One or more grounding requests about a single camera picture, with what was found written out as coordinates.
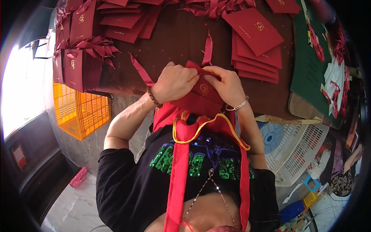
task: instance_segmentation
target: hand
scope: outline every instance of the hand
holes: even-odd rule
[[[221,81],[210,75],[205,75],[205,79],[218,91],[225,103],[231,107],[237,107],[245,101],[246,95],[236,72],[218,66],[206,66],[203,69],[220,76]]]
[[[151,90],[159,104],[175,101],[189,93],[199,78],[195,68],[184,68],[171,61],[162,70]]]

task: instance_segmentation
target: silver bangle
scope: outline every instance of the silver bangle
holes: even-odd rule
[[[227,110],[227,111],[235,111],[235,110],[238,110],[239,108],[241,108],[242,106],[244,106],[244,105],[246,104],[246,102],[247,102],[248,99],[249,99],[249,96],[246,96],[245,101],[244,101],[241,105],[239,105],[239,106],[237,106],[237,107],[234,107],[233,109],[228,109],[228,104],[227,104],[227,105],[226,105],[226,110]]]

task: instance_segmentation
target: blue plastic stool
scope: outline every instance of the blue plastic stool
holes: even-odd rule
[[[309,185],[308,185],[308,183],[309,182],[311,182],[311,181],[313,181],[314,183],[315,183],[315,186],[314,186],[314,188],[310,188],[309,187]],[[320,186],[321,186],[321,182],[320,182],[320,180],[319,179],[316,179],[316,180],[313,180],[312,179],[312,177],[308,174],[308,176],[306,177],[306,179],[305,180],[303,180],[302,179],[302,182],[305,184],[305,186],[306,187],[308,187],[309,188],[309,190],[312,192],[312,193],[314,193]]]

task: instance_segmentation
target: bracelet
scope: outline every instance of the bracelet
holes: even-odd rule
[[[249,98],[249,96],[246,96],[245,101],[244,101],[241,105],[239,105],[239,106],[237,106],[237,107],[234,107],[233,109],[228,109],[228,105],[226,105],[226,110],[227,110],[227,111],[235,111],[235,110],[238,110],[239,108],[241,108],[242,106],[244,106],[244,105],[246,104],[248,98]]]
[[[155,99],[155,96],[153,96],[152,91],[151,91],[151,87],[150,87],[150,86],[147,86],[147,93],[148,93],[149,97],[151,98],[151,100],[153,101],[153,103],[154,103],[158,108],[161,108],[161,107],[163,106],[163,104],[159,104],[158,101]]]

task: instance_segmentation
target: person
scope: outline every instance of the person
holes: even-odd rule
[[[246,151],[251,164],[247,172],[250,208],[248,225],[243,231],[274,231],[280,225],[275,175],[268,170],[263,139],[241,81],[235,72],[217,66],[203,69],[221,78],[219,81],[204,76],[229,107],[244,103],[236,110],[240,138],[250,145]],[[199,78],[196,69],[170,62],[152,86],[151,94],[157,105],[174,101],[189,93]],[[96,200],[99,217],[113,231],[164,231],[169,185],[177,184],[170,179],[175,171],[172,158],[177,146],[173,125],[164,126],[147,138],[137,163],[129,150],[129,140],[156,107],[154,102],[145,93],[112,120],[105,137],[99,157]],[[195,118],[192,122],[187,119],[187,124],[196,123],[199,117]],[[241,231],[243,219],[239,211],[243,196],[239,189],[243,150],[239,146],[235,140],[206,128],[189,143],[181,224],[176,231]]]

